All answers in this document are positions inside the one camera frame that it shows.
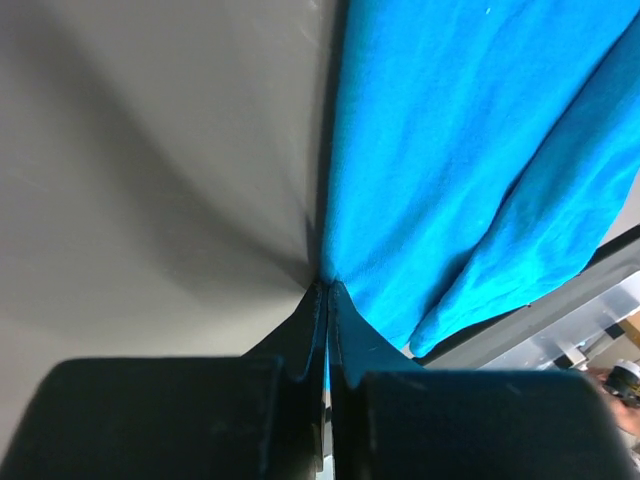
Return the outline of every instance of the blue cloth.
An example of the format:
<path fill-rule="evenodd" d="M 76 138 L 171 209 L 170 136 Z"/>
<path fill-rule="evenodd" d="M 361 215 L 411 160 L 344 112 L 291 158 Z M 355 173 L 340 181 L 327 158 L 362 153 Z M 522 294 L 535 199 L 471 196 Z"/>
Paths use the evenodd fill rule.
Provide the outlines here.
<path fill-rule="evenodd" d="M 640 162 L 640 0 L 352 0 L 321 258 L 416 355 L 577 274 Z"/>

